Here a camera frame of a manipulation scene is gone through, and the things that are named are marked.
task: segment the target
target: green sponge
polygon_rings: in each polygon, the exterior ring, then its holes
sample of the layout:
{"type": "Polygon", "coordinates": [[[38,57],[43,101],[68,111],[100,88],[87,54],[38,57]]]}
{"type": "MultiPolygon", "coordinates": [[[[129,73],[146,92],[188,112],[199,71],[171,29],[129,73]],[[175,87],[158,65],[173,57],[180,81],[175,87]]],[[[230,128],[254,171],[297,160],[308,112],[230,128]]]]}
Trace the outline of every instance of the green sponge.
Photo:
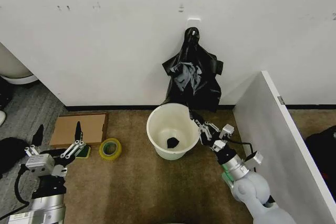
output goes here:
{"type": "Polygon", "coordinates": [[[91,147],[89,145],[84,146],[84,148],[78,153],[76,158],[88,158],[91,152],[91,147]]]}

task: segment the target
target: plastic bucket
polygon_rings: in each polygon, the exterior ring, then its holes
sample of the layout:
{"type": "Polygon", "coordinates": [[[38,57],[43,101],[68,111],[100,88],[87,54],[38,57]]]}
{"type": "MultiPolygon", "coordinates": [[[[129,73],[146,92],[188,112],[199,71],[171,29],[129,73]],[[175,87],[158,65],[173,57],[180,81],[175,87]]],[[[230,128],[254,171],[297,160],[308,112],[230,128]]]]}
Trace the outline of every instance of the plastic bucket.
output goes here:
{"type": "Polygon", "coordinates": [[[147,135],[156,152],[166,160],[182,157],[199,139],[198,126],[189,117],[188,107],[168,103],[157,107],[147,120],[147,135]],[[179,144],[167,147],[167,139],[174,137],[179,144]]]}

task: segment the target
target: white partition panel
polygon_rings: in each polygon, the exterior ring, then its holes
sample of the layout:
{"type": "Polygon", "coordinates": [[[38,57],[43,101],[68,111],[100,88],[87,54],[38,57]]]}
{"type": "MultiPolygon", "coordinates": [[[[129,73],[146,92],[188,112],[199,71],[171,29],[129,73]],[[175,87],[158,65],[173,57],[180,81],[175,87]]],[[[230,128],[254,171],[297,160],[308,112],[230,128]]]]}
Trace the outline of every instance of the white partition panel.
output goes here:
{"type": "Polygon", "coordinates": [[[234,108],[241,139],[264,156],[257,172],[297,224],[336,223],[335,201],[279,96],[267,71],[255,77],[234,108]]]}

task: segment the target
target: roll of tape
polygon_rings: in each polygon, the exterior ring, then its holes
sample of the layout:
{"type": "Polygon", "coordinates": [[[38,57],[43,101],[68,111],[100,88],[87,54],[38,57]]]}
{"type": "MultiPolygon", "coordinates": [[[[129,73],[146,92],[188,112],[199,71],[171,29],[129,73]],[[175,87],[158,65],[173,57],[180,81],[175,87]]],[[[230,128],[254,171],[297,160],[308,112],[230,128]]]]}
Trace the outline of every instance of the roll of tape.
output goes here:
{"type": "Polygon", "coordinates": [[[120,142],[115,138],[106,139],[99,147],[99,154],[104,159],[115,160],[121,154],[120,142]]]}

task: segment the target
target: cardboard box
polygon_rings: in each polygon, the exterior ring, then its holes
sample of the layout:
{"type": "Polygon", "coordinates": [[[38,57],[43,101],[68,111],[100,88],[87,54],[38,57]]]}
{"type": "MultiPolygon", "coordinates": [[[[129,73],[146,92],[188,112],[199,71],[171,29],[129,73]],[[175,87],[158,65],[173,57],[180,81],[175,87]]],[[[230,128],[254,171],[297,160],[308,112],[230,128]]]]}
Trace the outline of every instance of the cardboard box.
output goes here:
{"type": "Polygon", "coordinates": [[[83,131],[83,141],[88,145],[100,145],[106,139],[108,118],[107,113],[59,116],[49,145],[70,146],[75,141],[78,121],[83,131]]]}

